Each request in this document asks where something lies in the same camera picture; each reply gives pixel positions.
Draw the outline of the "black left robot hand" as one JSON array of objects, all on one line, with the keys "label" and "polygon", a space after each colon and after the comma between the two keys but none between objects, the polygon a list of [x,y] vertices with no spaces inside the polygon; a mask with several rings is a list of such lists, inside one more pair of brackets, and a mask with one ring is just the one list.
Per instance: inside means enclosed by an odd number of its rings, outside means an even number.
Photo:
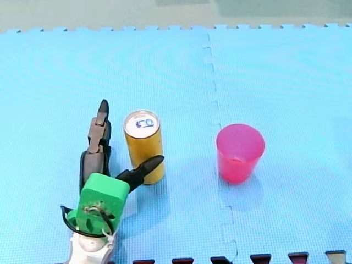
[{"label": "black left robot hand", "polygon": [[[109,160],[112,148],[109,145],[112,127],[108,120],[109,104],[103,99],[97,111],[97,116],[92,118],[88,133],[88,148],[81,154],[79,190],[82,191],[85,183],[92,173],[101,173],[110,176]],[[116,179],[126,182],[130,192],[144,183],[147,175],[152,173],[163,162],[163,155],[154,155],[143,160],[133,170],[124,170]]]}]

